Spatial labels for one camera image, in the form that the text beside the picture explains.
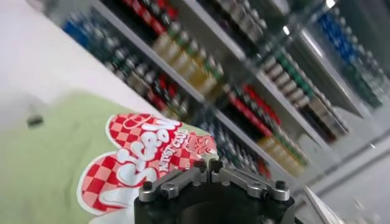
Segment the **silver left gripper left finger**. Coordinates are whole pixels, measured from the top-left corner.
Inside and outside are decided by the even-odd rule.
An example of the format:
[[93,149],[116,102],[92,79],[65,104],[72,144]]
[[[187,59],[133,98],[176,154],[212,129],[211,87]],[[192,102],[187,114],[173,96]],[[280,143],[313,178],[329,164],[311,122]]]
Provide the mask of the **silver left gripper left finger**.
[[186,171],[173,170],[162,178],[150,182],[146,181],[140,189],[139,201],[152,202],[162,195],[168,200],[180,195],[180,191],[192,182],[207,180],[207,165],[205,161],[196,161],[194,166]]

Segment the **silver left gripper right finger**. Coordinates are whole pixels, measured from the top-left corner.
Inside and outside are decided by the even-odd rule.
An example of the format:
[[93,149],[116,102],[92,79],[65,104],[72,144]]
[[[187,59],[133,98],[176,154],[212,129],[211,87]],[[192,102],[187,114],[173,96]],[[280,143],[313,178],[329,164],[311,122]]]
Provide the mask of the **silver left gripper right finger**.
[[290,189],[284,181],[273,182],[260,175],[246,172],[241,169],[224,167],[222,161],[211,159],[209,161],[211,181],[228,186],[234,184],[244,190],[252,198],[274,201],[288,201]]

